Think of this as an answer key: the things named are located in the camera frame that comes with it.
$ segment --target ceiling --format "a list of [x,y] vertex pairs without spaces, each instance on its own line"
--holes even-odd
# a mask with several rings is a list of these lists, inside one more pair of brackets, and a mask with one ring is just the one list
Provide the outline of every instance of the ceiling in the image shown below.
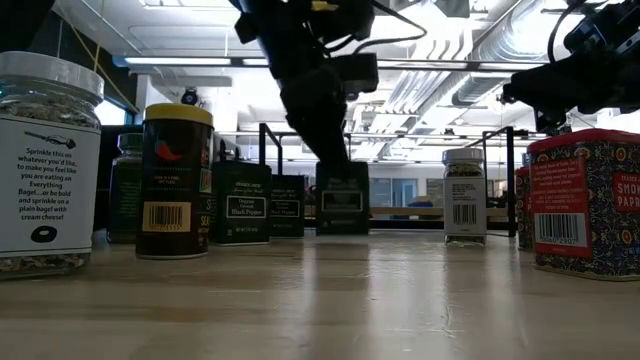
[[[469,19],[447,17],[443,13],[444,9],[453,14],[465,5],[463,1],[469,2]],[[481,36],[515,0],[438,0],[435,4],[426,0],[387,0],[387,4],[427,28],[429,34],[416,42],[372,48],[378,58],[483,61],[545,60],[547,34],[558,15],[542,10],[566,7],[561,0],[522,0],[490,35]],[[56,11],[113,55],[262,56],[256,42],[246,45],[239,42],[233,31],[239,13],[227,0],[58,0]],[[558,38],[578,21],[578,16],[569,16]],[[414,33],[397,19],[378,16],[372,38]],[[356,45],[341,53],[350,53]],[[258,122],[267,122],[277,130],[288,129],[279,89],[266,69],[151,70],[156,88],[173,99],[183,91],[173,79],[188,83],[190,79],[203,77],[229,77],[236,107],[249,114],[239,117],[238,130],[254,130]],[[445,128],[453,128],[456,134],[478,135],[506,125],[533,129],[530,108],[522,104],[503,106],[496,101],[495,94],[505,80],[495,74],[381,71],[378,90],[363,94],[349,105],[348,130],[439,134]],[[580,119],[574,121],[574,127],[593,126],[596,117]],[[420,146],[422,142],[416,140],[411,145]],[[299,143],[292,142],[289,146],[291,149],[286,152],[302,156],[303,147]],[[401,153],[393,151],[394,147],[407,148],[406,141],[364,141],[355,146],[353,153],[364,159]],[[409,153],[394,156],[408,158]]]

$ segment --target white ceiling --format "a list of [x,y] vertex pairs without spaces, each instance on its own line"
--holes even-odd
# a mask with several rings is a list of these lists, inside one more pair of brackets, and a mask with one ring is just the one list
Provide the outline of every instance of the white ceiling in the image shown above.
[[[84,34],[100,43],[113,55],[189,55],[189,56],[262,56],[255,42],[240,44],[233,31],[238,18],[238,11],[227,0],[164,0],[164,5],[212,6],[215,11],[185,11],[179,9],[156,10],[160,0],[58,0],[57,11],[74,24]],[[560,0],[548,0],[557,3]],[[508,7],[513,0],[486,0],[489,4],[490,16],[484,20],[469,23],[472,30],[485,29],[497,16]],[[418,17],[419,13],[406,9],[409,17]],[[429,36],[419,46],[407,47],[386,45],[375,48],[379,58],[408,58],[418,52],[426,51],[421,46],[439,46],[438,37],[443,31],[451,28],[453,20],[443,15],[420,18],[422,25],[429,27]],[[396,19],[384,18],[376,21],[372,31],[373,37],[388,37],[389,33],[412,33],[404,24]],[[348,47],[349,52],[355,45]],[[378,91],[363,94],[358,103],[367,104],[387,100],[396,86],[400,71],[381,71]],[[282,122],[284,110],[278,96],[279,89],[266,69],[238,68],[165,68],[163,77],[202,77],[229,76],[233,80],[233,93],[239,107],[248,109],[252,116],[243,121],[249,122]],[[167,87],[161,91],[176,92],[178,89]],[[459,118],[464,122],[461,126],[453,123],[455,117],[441,124],[441,127],[455,126],[457,133],[480,134],[486,129],[498,128],[509,124],[532,129],[533,115],[529,108],[522,104],[499,105],[494,97],[487,96],[478,106],[484,109],[459,111]],[[356,104],[352,104],[350,114]],[[240,127],[255,127],[252,124],[239,124]]]

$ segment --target black cable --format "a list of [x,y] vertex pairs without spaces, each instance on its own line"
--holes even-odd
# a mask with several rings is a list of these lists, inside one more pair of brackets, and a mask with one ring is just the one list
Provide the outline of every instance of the black cable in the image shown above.
[[336,46],[331,46],[328,47],[327,50],[329,50],[329,52],[336,52],[338,50],[343,49],[345,46],[349,45],[353,40],[355,40],[356,37],[354,35],[349,35],[346,39],[344,39],[341,43],[339,43]]
[[386,7],[385,5],[382,5],[381,3],[372,0],[371,4],[373,5],[373,7],[378,8],[380,11],[387,13],[393,17],[395,17],[396,19],[405,22],[413,27],[415,27],[416,29],[419,29],[422,34],[420,35],[413,35],[413,36],[407,36],[404,38],[388,38],[388,39],[377,39],[377,40],[370,40],[367,42],[364,42],[362,44],[360,44],[354,51],[353,54],[356,55],[358,54],[360,51],[362,51],[365,48],[368,48],[370,46],[374,46],[374,45],[382,45],[382,44],[393,44],[393,43],[397,43],[400,41],[409,41],[409,40],[418,40],[423,38],[425,35],[427,35],[427,30],[425,30],[425,28],[423,28],[422,26],[414,23],[413,21],[407,19],[406,17],[402,16],[401,14],[399,14],[398,12]]
[[569,6],[562,12],[558,21],[556,22],[556,26],[551,30],[551,35],[549,35],[549,42],[547,43],[547,57],[549,58],[550,63],[556,62],[556,57],[553,55],[553,45],[556,42],[556,34],[558,33],[558,29],[560,25],[564,21],[564,19],[569,16],[572,12],[574,12],[577,8],[582,6],[585,3],[585,0],[575,0],[573,3],[569,4]]

